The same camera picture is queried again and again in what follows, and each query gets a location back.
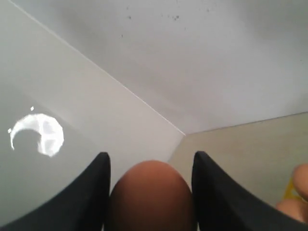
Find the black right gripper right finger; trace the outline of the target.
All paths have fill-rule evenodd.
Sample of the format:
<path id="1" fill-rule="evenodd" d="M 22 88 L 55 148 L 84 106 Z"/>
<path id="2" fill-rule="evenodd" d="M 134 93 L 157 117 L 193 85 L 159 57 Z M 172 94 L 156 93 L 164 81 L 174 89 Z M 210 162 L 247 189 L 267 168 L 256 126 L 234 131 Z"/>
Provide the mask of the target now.
<path id="1" fill-rule="evenodd" d="M 202 231 L 306 231 L 307 225 L 274 209 L 234 181 L 206 152 L 192 166 L 192 195 Z"/>

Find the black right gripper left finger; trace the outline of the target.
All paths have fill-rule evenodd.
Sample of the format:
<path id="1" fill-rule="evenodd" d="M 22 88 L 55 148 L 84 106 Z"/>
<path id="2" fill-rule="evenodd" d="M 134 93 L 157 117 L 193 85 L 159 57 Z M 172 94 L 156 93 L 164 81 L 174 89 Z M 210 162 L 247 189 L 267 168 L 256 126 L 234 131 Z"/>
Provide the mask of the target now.
<path id="1" fill-rule="evenodd" d="M 101 231 L 111 181 L 108 153 L 99 153 L 65 189 L 2 231 Z"/>

